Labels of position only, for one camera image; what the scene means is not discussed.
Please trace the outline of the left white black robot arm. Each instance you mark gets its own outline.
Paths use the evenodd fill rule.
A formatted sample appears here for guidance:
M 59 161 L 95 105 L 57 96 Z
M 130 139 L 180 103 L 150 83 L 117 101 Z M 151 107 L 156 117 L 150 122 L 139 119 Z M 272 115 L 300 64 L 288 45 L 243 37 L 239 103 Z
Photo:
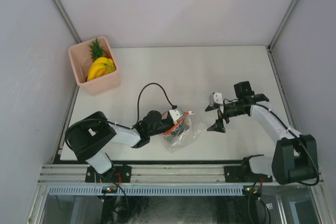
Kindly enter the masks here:
M 180 108 L 167 112 L 150 111 L 133 127 L 109 121 L 98 111 L 74 123 L 65 132 L 65 143 L 73 151 L 78 161 L 88 163 L 103 182 L 113 180 L 114 165 L 103 148 L 110 142 L 131 148 L 141 148 L 156 135 L 176 134 L 188 116 Z

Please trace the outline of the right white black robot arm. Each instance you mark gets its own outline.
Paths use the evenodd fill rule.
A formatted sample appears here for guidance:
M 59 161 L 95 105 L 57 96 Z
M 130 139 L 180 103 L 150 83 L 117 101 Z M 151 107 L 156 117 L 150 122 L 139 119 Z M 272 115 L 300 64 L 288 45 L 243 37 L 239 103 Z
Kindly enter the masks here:
M 281 185 L 317 185 L 320 175 L 316 139 L 287 125 L 272 109 L 269 99 L 252 90 L 249 81 L 235 84 L 234 90 L 236 98 L 233 100 L 224 99 L 219 92 L 209 96 L 205 110 L 215 110 L 218 118 L 207 131 L 225 133 L 230 118 L 247 115 L 258 122 L 275 143 L 272 157 L 257 154 L 242 159 L 238 167 L 239 180 L 256 182 L 270 178 Z

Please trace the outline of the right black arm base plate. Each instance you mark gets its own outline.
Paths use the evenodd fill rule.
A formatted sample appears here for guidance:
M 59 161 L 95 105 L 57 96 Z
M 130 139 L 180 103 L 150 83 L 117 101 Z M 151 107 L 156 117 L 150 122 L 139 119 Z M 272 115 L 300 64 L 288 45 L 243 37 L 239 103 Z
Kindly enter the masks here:
M 262 178 L 264 182 L 273 182 L 272 176 L 255 174 L 249 168 L 242 166 L 224 166 L 225 182 L 227 183 L 254 183 Z

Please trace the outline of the clear zip top bag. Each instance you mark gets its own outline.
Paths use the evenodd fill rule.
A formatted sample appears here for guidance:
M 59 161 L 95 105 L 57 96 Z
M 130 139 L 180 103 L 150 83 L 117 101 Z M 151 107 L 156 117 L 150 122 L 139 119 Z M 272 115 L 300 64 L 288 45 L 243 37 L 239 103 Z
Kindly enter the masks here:
M 182 117 L 182 119 L 185 118 L 185 124 L 188 125 L 188 129 L 185 130 L 179 136 L 170 136 L 170 135 L 165 136 L 165 132 L 160 134 L 163 137 L 163 142 L 162 142 L 163 147 L 169 153 L 174 153 L 178 150 L 181 150 L 193 144 L 200 137 L 203 131 L 203 128 L 204 128 L 204 124 L 198 121 L 196 121 L 196 124 L 194 124 L 191 119 L 193 115 L 194 115 L 193 111 L 184 111 L 184 116 Z

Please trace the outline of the fake pineapple green crown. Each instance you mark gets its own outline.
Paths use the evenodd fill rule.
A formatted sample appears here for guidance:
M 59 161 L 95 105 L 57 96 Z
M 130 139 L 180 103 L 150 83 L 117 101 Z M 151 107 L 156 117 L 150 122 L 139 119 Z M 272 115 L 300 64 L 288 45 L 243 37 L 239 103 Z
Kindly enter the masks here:
M 89 48 L 93 62 L 101 57 L 109 57 L 108 53 L 100 46 L 100 40 L 98 38 L 95 38 L 95 40 L 89 44 Z

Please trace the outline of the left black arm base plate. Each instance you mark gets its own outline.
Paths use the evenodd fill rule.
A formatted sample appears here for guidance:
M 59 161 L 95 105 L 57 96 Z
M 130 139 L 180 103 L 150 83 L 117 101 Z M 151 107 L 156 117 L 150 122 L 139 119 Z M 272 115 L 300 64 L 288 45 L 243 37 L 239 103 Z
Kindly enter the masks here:
M 129 183 L 131 180 L 132 167 L 128 165 L 114 166 L 107 172 L 99 174 L 92 166 L 86 171 L 86 183 Z

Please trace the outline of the yellow fake banana bunch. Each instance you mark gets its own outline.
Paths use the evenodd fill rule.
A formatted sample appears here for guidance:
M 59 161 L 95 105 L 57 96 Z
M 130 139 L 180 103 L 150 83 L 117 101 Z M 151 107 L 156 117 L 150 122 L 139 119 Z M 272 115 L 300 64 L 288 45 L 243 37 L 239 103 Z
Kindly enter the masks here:
M 104 75 L 114 72 L 115 70 L 116 66 L 111 58 L 98 58 L 93 62 L 89 69 L 87 81 L 102 77 Z

